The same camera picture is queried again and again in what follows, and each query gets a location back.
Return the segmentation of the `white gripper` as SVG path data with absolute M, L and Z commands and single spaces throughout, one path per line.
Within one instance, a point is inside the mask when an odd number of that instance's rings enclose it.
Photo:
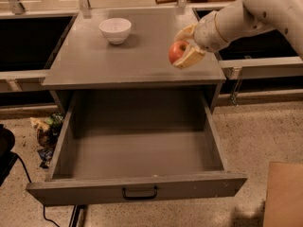
M 192 24 L 181 29 L 174 37 L 174 41 L 193 40 L 199 45 L 183 44 L 178 46 L 177 59 L 172 65 L 179 69 L 188 68 L 205 57 L 205 51 L 216 53 L 229 46 L 216 26 L 218 12 L 211 11 L 200 19 L 198 24 Z

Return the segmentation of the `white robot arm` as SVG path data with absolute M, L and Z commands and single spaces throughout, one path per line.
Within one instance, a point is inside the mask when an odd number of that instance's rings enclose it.
M 303 56 L 303 0 L 236 0 L 212 11 L 199 22 L 186 26 L 174 37 L 178 52 L 169 52 L 169 62 L 183 69 L 216 53 L 239 38 L 277 30 Z

